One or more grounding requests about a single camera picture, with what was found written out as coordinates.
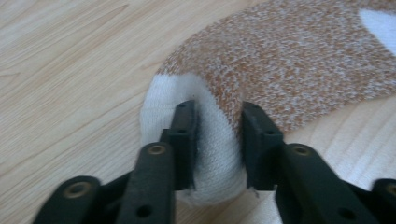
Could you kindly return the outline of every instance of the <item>knit fabric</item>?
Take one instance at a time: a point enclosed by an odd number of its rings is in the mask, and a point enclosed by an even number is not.
[[[269,1],[227,17],[176,49],[141,111],[143,144],[157,141],[177,104],[200,108],[196,189],[218,203],[246,187],[238,132],[243,101],[284,132],[334,109],[396,92],[396,3]]]

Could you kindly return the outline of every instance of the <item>light wood floor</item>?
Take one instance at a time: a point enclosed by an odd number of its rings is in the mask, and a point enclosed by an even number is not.
[[[162,61],[213,21],[260,1],[0,1],[0,223],[29,223],[64,180],[134,167],[139,109]],[[290,133],[341,177],[396,178],[396,97]],[[246,192],[177,223],[275,223],[273,194]]]

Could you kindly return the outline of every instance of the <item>brown fabric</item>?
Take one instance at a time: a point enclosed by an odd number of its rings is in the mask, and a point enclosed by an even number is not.
[[[242,101],[283,131],[358,101],[396,92],[396,58],[361,24],[359,9],[395,1],[269,1],[205,28],[159,74],[203,77],[236,129]]]

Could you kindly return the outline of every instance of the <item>white patch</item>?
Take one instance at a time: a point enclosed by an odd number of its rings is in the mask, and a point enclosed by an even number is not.
[[[367,9],[361,9],[359,15],[367,30],[396,56],[396,15]]]
[[[247,185],[239,142],[215,97],[198,76],[156,75],[140,114],[142,144],[157,142],[169,128],[176,105],[198,104],[200,132],[194,171],[196,190],[183,190],[179,198],[196,205],[220,203],[237,196]]]

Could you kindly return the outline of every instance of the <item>metal screw head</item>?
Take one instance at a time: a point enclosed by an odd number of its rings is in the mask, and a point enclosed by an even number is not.
[[[64,197],[69,199],[79,198],[87,194],[91,189],[91,184],[88,182],[77,182],[64,190]]]
[[[396,184],[388,184],[387,185],[387,191],[393,195],[394,197],[396,197]]]
[[[151,155],[160,155],[166,151],[165,147],[163,146],[153,146],[148,149],[148,153]]]
[[[294,147],[293,150],[300,156],[308,156],[311,154],[310,150],[304,147]]]

